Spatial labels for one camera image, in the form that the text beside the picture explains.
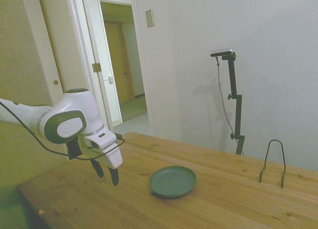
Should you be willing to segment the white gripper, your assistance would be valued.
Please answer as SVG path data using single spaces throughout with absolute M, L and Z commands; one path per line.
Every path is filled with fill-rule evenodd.
M 115 143 L 116 135 L 108 129 L 101 129 L 91 134 L 84 135 L 84 154 L 90 158 L 91 164 L 102 178 L 104 176 L 100 163 L 107 165 L 114 186 L 119 184 L 118 167 L 122 164 L 123 159 L 120 149 Z

